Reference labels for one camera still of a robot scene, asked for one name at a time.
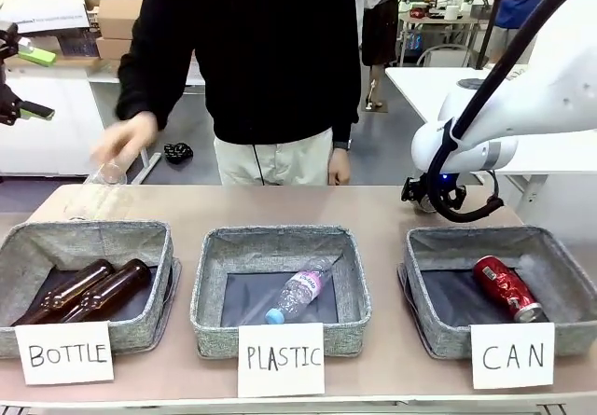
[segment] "blue bottle cap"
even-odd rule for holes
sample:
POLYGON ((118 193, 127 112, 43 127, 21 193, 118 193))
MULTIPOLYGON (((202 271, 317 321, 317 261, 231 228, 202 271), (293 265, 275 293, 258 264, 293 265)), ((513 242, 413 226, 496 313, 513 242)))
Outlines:
POLYGON ((284 323, 284 315, 280 310, 271 308, 267 314, 265 314, 265 321, 268 325, 282 325, 284 323))

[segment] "pink label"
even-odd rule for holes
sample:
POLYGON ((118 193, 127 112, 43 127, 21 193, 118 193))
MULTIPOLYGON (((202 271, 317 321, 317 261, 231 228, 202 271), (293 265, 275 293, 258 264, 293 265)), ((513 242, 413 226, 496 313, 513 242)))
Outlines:
POLYGON ((316 298, 319 293, 321 292, 321 279, 319 278, 319 274, 317 272, 299 272, 291 280, 295 280, 301 284, 307 286, 312 293, 312 298, 316 298))

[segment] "person's right hand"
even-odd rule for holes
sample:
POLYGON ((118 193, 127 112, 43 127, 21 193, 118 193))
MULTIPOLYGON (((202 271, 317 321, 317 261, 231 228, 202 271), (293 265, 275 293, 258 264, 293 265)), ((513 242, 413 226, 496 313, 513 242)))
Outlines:
POLYGON ((151 145, 158 135, 158 122, 151 112, 140 112, 127 121, 113 124, 104 131, 91 156, 100 164, 113 160, 130 166, 141 149, 151 145))

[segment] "red can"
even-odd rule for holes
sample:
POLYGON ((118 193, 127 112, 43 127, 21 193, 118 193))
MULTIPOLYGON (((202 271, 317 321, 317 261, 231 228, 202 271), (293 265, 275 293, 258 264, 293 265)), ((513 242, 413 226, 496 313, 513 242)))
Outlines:
POLYGON ((489 296, 508 307, 516 322, 532 322, 543 314, 541 304, 521 277, 495 256, 477 261, 473 275, 489 296))

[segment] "khaki trousers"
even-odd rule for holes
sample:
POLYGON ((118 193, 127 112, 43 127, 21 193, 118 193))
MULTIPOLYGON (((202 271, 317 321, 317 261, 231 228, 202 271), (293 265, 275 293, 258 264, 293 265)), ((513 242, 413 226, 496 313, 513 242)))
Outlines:
POLYGON ((327 185, 332 130, 293 143, 234 145, 214 140, 222 185, 327 185))

